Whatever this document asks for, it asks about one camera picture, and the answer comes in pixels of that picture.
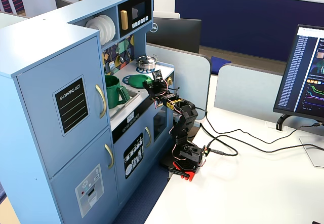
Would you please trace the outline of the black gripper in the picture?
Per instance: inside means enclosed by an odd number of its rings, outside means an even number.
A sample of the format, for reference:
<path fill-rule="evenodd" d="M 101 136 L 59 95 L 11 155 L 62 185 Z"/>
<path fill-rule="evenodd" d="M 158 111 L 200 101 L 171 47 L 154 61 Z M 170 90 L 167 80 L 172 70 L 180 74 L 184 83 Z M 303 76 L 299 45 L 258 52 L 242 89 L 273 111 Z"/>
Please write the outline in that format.
<path fill-rule="evenodd" d="M 164 95 L 168 92 L 168 83 L 164 79 L 149 79 L 149 80 L 144 80 L 143 83 L 143 88 L 148 91 L 148 94 L 153 100 L 158 100 L 161 95 Z"/>

